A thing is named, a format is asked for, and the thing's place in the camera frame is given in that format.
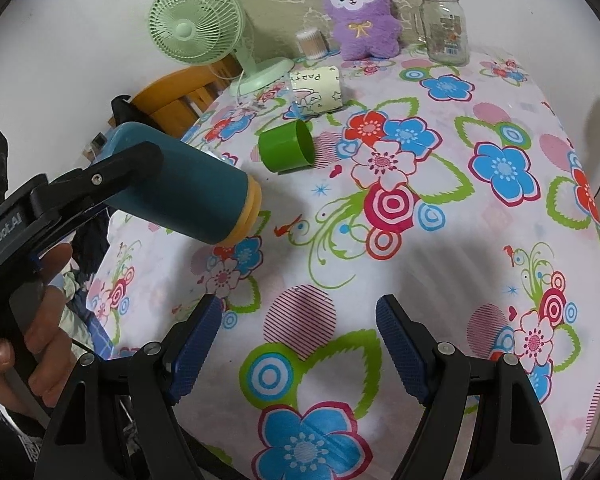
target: wooden chair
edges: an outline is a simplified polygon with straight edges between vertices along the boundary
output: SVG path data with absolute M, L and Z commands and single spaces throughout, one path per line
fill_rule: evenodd
M 240 74 L 240 66 L 232 56 L 211 67 L 225 78 Z M 151 83 L 131 102 L 160 124 L 165 133 L 179 139 L 228 86 L 229 81 L 216 77 L 208 66 L 190 66 Z

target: floral tablecloth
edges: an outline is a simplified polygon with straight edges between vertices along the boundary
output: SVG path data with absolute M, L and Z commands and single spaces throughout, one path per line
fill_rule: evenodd
M 222 328 L 181 425 L 258 480 L 389 479 L 422 414 L 376 330 L 376 301 L 394 294 L 468 355 L 519 356 L 568 475 L 600 380 L 600 218 L 542 92 L 485 54 L 460 69 L 417 50 L 319 64 L 340 69 L 346 105 L 309 122 L 314 168 L 260 162 L 259 133 L 295 117 L 283 84 L 221 96 L 183 139 L 262 185 L 246 240 L 213 248 L 112 217 L 88 297 L 100 353 L 160 340 L 216 294 Z

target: human hand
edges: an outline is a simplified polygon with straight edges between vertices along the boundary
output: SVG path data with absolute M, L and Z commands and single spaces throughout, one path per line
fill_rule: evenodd
M 45 254 L 40 271 L 45 285 L 62 271 L 71 255 L 72 248 L 69 244 L 60 244 Z M 42 356 L 29 378 L 29 387 L 50 408 L 58 402 L 75 365 L 71 338 L 58 326 L 64 304 L 64 292 L 54 286 L 47 286 L 36 316 L 24 335 L 29 351 L 33 355 Z M 13 346 L 6 339 L 0 339 L 0 403 L 11 411 L 30 415 L 4 378 L 5 371 L 13 367 L 14 361 Z

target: black handle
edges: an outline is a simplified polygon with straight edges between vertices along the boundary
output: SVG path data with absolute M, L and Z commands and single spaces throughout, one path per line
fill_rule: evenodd
M 46 429 L 52 409 L 46 407 L 29 387 L 29 377 L 38 366 L 38 361 L 27 349 L 23 336 L 36 315 L 43 292 L 42 282 L 25 282 L 10 297 L 1 301 L 0 338 L 10 341 L 15 354 L 14 367 L 6 374 L 7 383 L 29 410 L 28 415 Z

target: purple plush toy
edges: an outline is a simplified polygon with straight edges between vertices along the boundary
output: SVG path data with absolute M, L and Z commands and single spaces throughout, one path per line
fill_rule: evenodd
M 402 25 L 391 15 L 390 0 L 324 0 L 324 8 L 335 22 L 342 59 L 386 59 L 400 52 Z

